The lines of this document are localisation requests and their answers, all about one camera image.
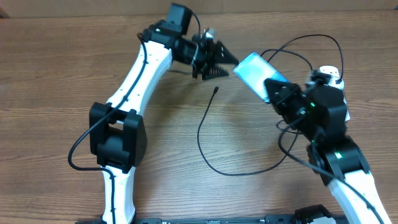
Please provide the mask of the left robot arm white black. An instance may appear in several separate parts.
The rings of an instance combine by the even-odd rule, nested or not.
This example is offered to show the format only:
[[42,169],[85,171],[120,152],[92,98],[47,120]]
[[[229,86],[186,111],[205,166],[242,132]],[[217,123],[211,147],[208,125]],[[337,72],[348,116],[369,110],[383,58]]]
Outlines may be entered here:
[[185,39],[194,13],[181,4],[170,6],[166,19],[150,25],[138,35],[141,41],[134,65],[118,90],[105,104],[90,109],[90,151],[104,175],[105,210],[102,223],[131,223],[134,172],[147,149],[144,112],[156,85],[173,62],[192,68],[192,76],[203,80],[225,77],[222,64],[237,65],[238,59],[212,29]]

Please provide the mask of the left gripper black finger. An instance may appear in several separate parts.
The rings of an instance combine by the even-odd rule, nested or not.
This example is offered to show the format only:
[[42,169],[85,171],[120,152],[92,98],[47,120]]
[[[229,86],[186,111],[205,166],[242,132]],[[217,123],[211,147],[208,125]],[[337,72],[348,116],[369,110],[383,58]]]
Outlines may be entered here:
[[237,65],[239,60],[224,46],[221,41],[217,41],[214,51],[215,63]]
[[220,77],[228,77],[229,73],[219,67],[219,66],[214,66],[214,67],[206,67],[203,69],[203,71],[201,72],[202,74],[202,80],[210,80],[213,78],[220,78]]

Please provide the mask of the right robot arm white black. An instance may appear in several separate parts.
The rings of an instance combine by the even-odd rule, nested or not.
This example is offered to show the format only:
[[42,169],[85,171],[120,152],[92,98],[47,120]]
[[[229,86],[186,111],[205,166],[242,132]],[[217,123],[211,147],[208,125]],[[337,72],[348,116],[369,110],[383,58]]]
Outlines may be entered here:
[[337,72],[314,70],[302,90],[280,78],[264,81],[268,99],[289,128],[310,142],[308,161],[294,160],[320,175],[349,223],[390,223],[370,166],[346,133],[348,107]]

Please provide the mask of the blue Samsung Galaxy smartphone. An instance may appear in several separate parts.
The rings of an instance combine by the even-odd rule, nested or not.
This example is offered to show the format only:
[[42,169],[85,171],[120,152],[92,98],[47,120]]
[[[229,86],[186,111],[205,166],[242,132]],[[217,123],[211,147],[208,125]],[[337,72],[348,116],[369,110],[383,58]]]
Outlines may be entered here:
[[269,104],[269,96],[264,80],[271,78],[281,82],[289,82],[283,74],[266,62],[258,53],[251,53],[233,68],[239,77],[263,102]]

